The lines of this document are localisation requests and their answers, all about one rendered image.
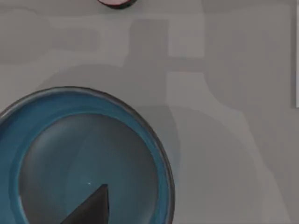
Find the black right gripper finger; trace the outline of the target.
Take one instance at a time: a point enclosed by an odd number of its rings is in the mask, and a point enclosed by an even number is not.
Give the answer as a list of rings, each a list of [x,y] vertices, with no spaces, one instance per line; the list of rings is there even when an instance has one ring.
[[[60,224],[108,224],[108,185],[102,184]]]

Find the blue bowl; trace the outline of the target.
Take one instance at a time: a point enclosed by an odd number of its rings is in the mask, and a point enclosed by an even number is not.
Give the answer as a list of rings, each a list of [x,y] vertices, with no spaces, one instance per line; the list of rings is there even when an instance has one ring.
[[[164,147],[125,102],[65,86],[0,112],[0,224],[60,224],[102,184],[108,224],[172,224],[175,189]]]

